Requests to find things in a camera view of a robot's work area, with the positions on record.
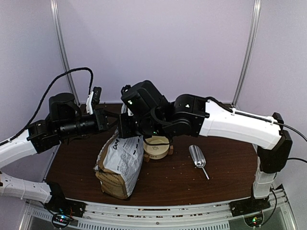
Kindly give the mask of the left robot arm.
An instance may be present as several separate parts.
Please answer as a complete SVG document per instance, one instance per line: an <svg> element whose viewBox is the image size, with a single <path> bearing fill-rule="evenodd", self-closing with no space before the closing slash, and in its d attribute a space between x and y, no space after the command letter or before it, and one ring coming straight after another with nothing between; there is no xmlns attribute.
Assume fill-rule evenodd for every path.
<svg viewBox="0 0 307 230"><path fill-rule="evenodd" d="M40 154L70 138L108 131L116 123L108 122L107 118L118 118L119 115L103 108L95 109L99 95L98 92L90 93L86 114L82 114L71 93L64 92L50 97L49 114L45 119L26 125L25 130L16 137L1 143L0 166ZM69 202L57 183L37 183L1 172L0 194L51 204L59 213L69 209Z"/></svg>

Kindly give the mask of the dog food bag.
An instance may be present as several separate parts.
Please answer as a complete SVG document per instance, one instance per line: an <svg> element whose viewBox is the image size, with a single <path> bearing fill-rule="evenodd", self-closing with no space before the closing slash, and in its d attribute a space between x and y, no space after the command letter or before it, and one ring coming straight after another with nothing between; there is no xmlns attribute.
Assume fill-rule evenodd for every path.
<svg viewBox="0 0 307 230"><path fill-rule="evenodd" d="M120 138L116 128L100 150L94 167L102 192L117 199L129 198L139 177L143 154L142 136Z"/></svg>

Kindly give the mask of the metal food scoop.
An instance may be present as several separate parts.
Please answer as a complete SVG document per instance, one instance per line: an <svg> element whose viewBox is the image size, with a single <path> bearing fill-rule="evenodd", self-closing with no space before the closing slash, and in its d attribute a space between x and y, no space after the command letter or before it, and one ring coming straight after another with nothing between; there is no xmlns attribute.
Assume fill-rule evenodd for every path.
<svg viewBox="0 0 307 230"><path fill-rule="evenodd" d="M200 149L200 147L197 146L197 145L190 145L189 146L189 153L190 153L190 155L192 157L192 160L193 160L195 166L197 168L201 168L203 170L206 178L209 180L210 179L209 175L208 175L208 173L205 170L206 159L205 159L205 157L203 155L203 152Z"/></svg>

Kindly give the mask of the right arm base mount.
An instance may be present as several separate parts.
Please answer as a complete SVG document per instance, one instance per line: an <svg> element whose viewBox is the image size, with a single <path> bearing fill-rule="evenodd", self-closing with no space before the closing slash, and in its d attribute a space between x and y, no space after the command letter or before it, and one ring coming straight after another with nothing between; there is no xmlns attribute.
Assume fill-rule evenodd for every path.
<svg viewBox="0 0 307 230"><path fill-rule="evenodd" d="M262 211L264 209L270 208L271 205L267 198L264 199L254 199L252 197L232 201L229 203L229 207L233 217L246 215L258 211Z"/></svg>

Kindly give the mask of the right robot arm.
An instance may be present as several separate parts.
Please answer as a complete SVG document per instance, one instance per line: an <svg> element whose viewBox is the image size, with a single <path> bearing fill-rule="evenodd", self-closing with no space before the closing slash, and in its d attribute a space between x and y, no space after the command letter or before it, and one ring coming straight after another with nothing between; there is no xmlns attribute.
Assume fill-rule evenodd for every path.
<svg viewBox="0 0 307 230"><path fill-rule="evenodd" d="M254 115L231 108L213 97L182 94L169 102L149 80L121 89L128 111L119 117L121 138L143 136L222 137L257 145L258 165L249 211L257 211L270 193L275 176L286 165L293 141L278 113Z"/></svg>

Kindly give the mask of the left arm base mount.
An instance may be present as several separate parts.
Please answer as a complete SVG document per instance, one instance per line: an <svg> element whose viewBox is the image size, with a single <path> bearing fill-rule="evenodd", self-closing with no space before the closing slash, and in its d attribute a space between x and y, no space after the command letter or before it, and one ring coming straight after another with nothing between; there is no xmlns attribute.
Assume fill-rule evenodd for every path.
<svg viewBox="0 0 307 230"><path fill-rule="evenodd" d="M55 198L45 203L46 208L53 212L64 213L72 217L82 218L85 212L86 204L80 201Z"/></svg>

